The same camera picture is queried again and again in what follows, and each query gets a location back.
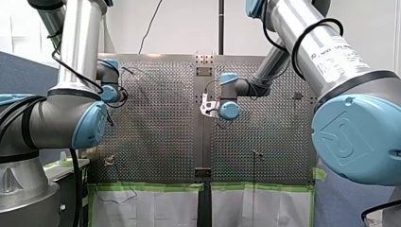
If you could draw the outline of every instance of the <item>wall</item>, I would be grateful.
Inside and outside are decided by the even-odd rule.
[[[107,14],[113,44],[106,51],[138,53],[159,0],[121,0]],[[261,22],[245,14],[244,0],[225,4],[225,54],[266,55],[270,49]],[[218,52],[217,0],[164,0],[142,53],[211,54]]]
[[[0,6],[0,51],[58,68],[38,11],[27,0],[0,0]],[[104,51],[103,31],[101,26],[99,52]]]

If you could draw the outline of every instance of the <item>power cord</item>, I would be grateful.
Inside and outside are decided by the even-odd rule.
[[[150,19],[150,23],[149,23],[149,26],[148,26],[147,33],[145,34],[144,38],[142,38],[141,47],[139,48],[138,54],[141,54],[141,53],[142,53],[142,48],[144,47],[145,39],[146,39],[147,36],[149,35],[151,25],[153,24],[153,20],[154,20],[154,18],[156,17],[157,11],[159,10],[159,7],[160,7],[160,5],[162,4],[162,2],[163,2],[163,0],[160,0],[160,1],[159,1],[159,3],[157,4],[156,10],[155,10],[154,13],[153,13],[152,18]]]
[[[74,214],[73,226],[78,227],[79,225],[79,214],[80,208],[82,207],[82,178],[80,177],[79,171],[79,163],[78,156],[76,151],[70,148],[71,159],[73,160],[73,169],[75,174],[75,183],[76,183],[76,210]]]
[[[268,10],[268,1],[265,1],[265,11],[264,14],[262,16],[262,28],[263,28],[263,33],[265,34],[266,39],[269,41],[269,43],[271,43],[273,46],[275,46],[276,48],[288,53],[288,51],[286,50],[285,47],[277,44],[274,40],[271,39],[271,37],[269,36],[268,31],[266,30],[267,27],[267,16],[266,16],[266,11]]]
[[[102,59],[97,59],[97,60],[109,65],[115,71],[115,73],[120,77],[120,72],[118,71],[118,69],[114,65],[112,65],[108,61],[104,61]]]
[[[342,26],[342,23],[339,20],[334,18],[323,18],[319,22],[307,27],[295,41],[294,47],[292,48],[292,54],[291,54],[292,68],[294,69],[295,73],[303,80],[305,80],[305,77],[301,73],[301,70],[298,67],[298,50],[301,47],[301,42],[306,37],[306,35],[309,34],[313,29],[315,29],[318,26],[325,25],[325,23],[336,24],[340,29],[340,35],[342,36],[344,34],[344,27]]]
[[[4,137],[4,134],[7,131],[7,129],[12,124],[12,122],[15,121],[15,119],[17,119],[21,114],[23,114],[26,110],[32,108],[37,103],[45,101],[45,100],[46,100],[46,97],[43,97],[43,96],[29,96],[22,100],[14,102],[10,106],[8,106],[3,112],[1,112],[0,126],[3,125],[3,123],[4,123],[4,125],[3,125],[3,127],[0,128],[0,143]],[[20,111],[20,112],[15,114],[12,118],[8,119],[16,111]]]
[[[95,150],[94,159],[95,159],[96,156],[97,156],[97,150],[98,150],[98,146],[96,147],[96,150]],[[119,171],[118,167],[115,165],[115,163],[113,163],[113,167],[114,167],[114,169],[115,169],[115,172],[117,173],[118,181],[122,183],[122,181],[121,181],[122,178],[121,178],[120,171]],[[130,201],[131,199],[133,199],[133,198],[135,198],[135,197],[138,196],[138,194],[136,193],[136,191],[132,188],[131,184],[128,183],[128,185],[129,185],[130,191],[133,192],[133,195],[132,195],[132,196],[129,196],[128,198],[126,198],[126,199],[123,200],[123,201],[115,201],[115,200],[105,200],[105,199],[103,199],[103,198],[99,195],[99,193],[98,193],[98,189],[97,189],[97,188],[98,188],[98,185],[97,185],[97,183],[96,183],[96,186],[95,186],[95,194],[96,194],[97,198],[98,198],[100,201],[102,201],[102,202],[112,202],[112,203],[115,203],[115,204],[118,204],[118,205],[122,205],[122,204],[126,203],[127,201]]]

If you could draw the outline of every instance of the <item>metal pole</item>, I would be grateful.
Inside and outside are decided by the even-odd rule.
[[[224,55],[224,0],[218,0],[218,54]]]
[[[96,81],[97,51],[100,20],[106,13],[103,0],[69,0],[61,42],[61,60],[82,74]],[[95,93],[88,82],[79,79],[60,66],[59,82],[52,88],[73,89]]]

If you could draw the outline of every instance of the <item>metal bracket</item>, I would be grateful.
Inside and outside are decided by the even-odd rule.
[[[207,94],[203,93],[201,96],[200,112],[202,115],[208,117],[219,118],[218,116],[218,101],[207,101]]]
[[[212,67],[197,67],[197,77],[212,77],[213,68]]]
[[[210,167],[199,167],[195,168],[195,177],[211,177],[212,168]]]

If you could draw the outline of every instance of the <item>green tape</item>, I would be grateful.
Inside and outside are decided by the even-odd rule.
[[[89,220],[88,220],[88,227],[92,227],[92,216],[93,216],[93,208],[94,208],[94,195],[95,195],[95,190],[89,190],[88,191],[88,202],[89,202],[89,211],[88,211],[88,216],[89,216]]]
[[[310,192],[310,186],[298,186],[298,185],[281,185],[274,183],[212,183],[212,190],[214,191],[230,191],[230,190],[245,190],[245,189],[257,189],[263,191],[286,191],[286,192]]]
[[[313,179],[324,182],[327,178],[327,173],[317,167],[313,168]]]
[[[148,191],[148,192],[192,192],[202,191],[202,183],[175,183],[175,184],[160,184],[160,183],[91,183],[88,184],[89,190],[97,191]]]
[[[310,207],[309,207],[309,226],[314,227],[315,226],[315,187],[311,188],[310,192]]]

